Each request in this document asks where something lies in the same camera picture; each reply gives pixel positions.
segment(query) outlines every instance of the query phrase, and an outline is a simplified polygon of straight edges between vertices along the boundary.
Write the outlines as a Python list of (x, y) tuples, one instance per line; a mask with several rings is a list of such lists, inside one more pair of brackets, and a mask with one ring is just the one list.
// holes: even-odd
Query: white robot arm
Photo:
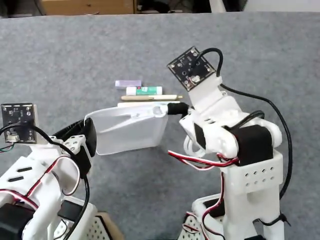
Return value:
[[(203, 57), (209, 52), (220, 56), (217, 70)], [(214, 167), (221, 170), (221, 193), (199, 198), (192, 204), (192, 212), (187, 212), (178, 239), (284, 240), (286, 218), (280, 212), (280, 198), (287, 189), (291, 169), (279, 195), (283, 155), (275, 148), (282, 143), (282, 133), (277, 125), (263, 119), (262, 111), (242, 112), (236, 100), (219, 86), (274, 107), (288, 137), (289, 165), (292, 163), (290, 132), (271, 101), (222, 84), (222, 62), (219, 49), (199, 52), (192, 47), (168, 64), (188, 91), (193, 106), (179, 122), (187, 133), (184, 141), (187, 155), (172, 151), (169, 154), (198, 170)], [(222, 163), (201, 158), (211, 153), (218, 153)], [(263, 224), (263, 236), (255, 230), (256, 220)]]
[[(5, 134), (6, 142), (29, 144), (32, 152), (0, 177), (0, 238), (78, 240), (92, 232), (91, 239), (109, 240), (105, 215), (97, 216), (96, 207), (89, 203), (87, 174), (96, 151), (92, 121), (76, 122), (48, 136), (36, 127), (35, 105), (2, 104), (1, 108), (4, 127), (0, 134)], [(81, 179), (84, 201), (72, 197)]]

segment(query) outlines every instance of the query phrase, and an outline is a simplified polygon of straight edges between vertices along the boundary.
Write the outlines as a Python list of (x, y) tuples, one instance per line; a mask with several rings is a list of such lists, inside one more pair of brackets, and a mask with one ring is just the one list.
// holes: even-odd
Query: perforated white bracket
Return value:
[(95, 217), (86, 233), (87, 240), (110, 240), (109, 234), (99, 217)]
[[(65, 224), (61, 221), (58, 227), (54, 231), (55, 240), (63, 240), (67, 234), (66, 226), (69, 227), (70, 222), (64, 220)], [(85, 236), (79, 238), (79, 240), (111, 240), (108, 231), (99, 217), (94, 217), (92, 224), (89, 225)]]
[(195, 232), (192, 230), (187, 231), (185, 229), (188, 229), (188, 228), (185, 227), (185, 229), (182, 229), (178, 237), (178, 240), (205, 240), (204, 235), (201, 232), (200, 224), (193, 216), (188, 216), (184, 224), (194, 229), (197, 229), (199, 232)]
[(65, 141), (63, 145), (70, 149), (74, 154), (78, 154), (81, 150), (81, 146), (86, 146), (86, 137), (83, 134), (74, 135)]

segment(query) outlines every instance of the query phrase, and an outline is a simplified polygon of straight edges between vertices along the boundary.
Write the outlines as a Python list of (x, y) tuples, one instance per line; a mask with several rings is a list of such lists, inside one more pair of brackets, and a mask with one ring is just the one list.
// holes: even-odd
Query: gray felt surface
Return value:
[[(293, 226), (286, 225), (286, 238), (320, 239), (320, 14), (1, 19), (0, 99), (37, 104), (40, 125), (52, 134), (115, 106), (123, 94), (115, 80), (142, 78), (187, 96), (166, 64), (193, 45), (222, 49), (224, 83), (268, 97), (282, 111), (294, 147), (292, 182), (281, 201)], [(215, 54), (207, 59), (217, 64)], [(237, 100), (244, 111), (262, 109), (280, 125), (266, 103)], [(183, 152), (178, 120), (170, 118), (158, 147), (94, 158), (90, 200), (110, 213), (128, 240), (176, 238), (192, 202), (220, 191), (218, 170), (197, 172), (166, 154)], [(278, 149), (287, 162), (286, 141)], [(27, 153), (17, 146), (1, 154), (1, 173)]]

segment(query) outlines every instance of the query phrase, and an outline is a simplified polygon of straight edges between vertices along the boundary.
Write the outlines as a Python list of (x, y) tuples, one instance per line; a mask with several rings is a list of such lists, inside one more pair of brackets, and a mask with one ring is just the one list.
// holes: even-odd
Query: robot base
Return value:
[[(84, 202), (75, 197), (68, 197), (68, 201), (82, 205)], [(64, 239), (66, 226), (72, 222), (64, 220), (54, 231), (54, 239)], [(70, 240), (124, 240), (118, 227), (111, 221), (106, 212), (97, 212), (96, 207), (89, 203), (79, 224), (69, 238)]]

